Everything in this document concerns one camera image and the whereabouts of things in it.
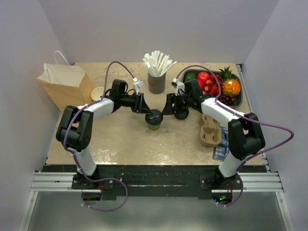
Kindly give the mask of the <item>black coffee cup lid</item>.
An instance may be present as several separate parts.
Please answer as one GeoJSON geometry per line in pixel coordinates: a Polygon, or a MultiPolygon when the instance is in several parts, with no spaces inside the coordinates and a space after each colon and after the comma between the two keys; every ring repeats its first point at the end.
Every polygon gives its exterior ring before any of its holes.
{"type": "Polygon", "coordinates": [[[188,117],[189,111],[177,111],[174,113],[174,116],[178,120],[184,120],[188,117]]]}

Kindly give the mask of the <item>green paper coffee cup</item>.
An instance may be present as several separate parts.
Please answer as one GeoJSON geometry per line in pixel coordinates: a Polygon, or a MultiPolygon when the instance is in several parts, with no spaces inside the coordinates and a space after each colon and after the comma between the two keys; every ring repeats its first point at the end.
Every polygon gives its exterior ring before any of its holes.
{"type": "Polygon", "coordinates": [[[150,129],[150,130],[153,130],[153,131],[155,131],[155,130],[158,130],[159,128],[160,128],[160,126],[161,126],[161,122],[155,122],[155,123],[147,123],[147,125],[148,125],[148,128],[150,129]]]}

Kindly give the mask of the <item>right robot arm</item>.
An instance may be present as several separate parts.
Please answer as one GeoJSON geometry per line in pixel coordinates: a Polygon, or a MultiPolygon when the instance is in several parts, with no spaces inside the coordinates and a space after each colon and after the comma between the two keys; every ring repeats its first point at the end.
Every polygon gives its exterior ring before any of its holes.
{"type": "Polygon", "coordinates": [[[229,153],[214,174],[215,185],[226,189],[246,158],[265,147],[258,117],[253,113],[243,114],[233,110],[220,103],[213,95],[203,94],[196,79],[183,83],[174,78],[171,85],[176,91],[167,94],[162,115],[179,116],[192,108],[227,127],[229,153]]]}

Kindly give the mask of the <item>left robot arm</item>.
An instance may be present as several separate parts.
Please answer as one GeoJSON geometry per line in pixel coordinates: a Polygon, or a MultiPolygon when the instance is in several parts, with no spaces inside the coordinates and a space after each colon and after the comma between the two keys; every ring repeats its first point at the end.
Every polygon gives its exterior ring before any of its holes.
{"type": "Polygon", "coordinates": [[[139,92],[144,81],[136,78],[133,81],[132,95],[126,90],[127,82],[116,79],[111,89],[108,90],[108,95],[104,93],[98,100],[83,106],[67,106],[63,112],[56,139],[66,151],[72,154],[77,171],[84,175],[82,182],[89,189],[96,188],[100,183],[100,177],[95,174],[97,165],[88,148],[93,122],[115,112],[120,107],[128,107],[138,114],[150,115],[152,113],[145,102],[144,94],[139,92]]]}

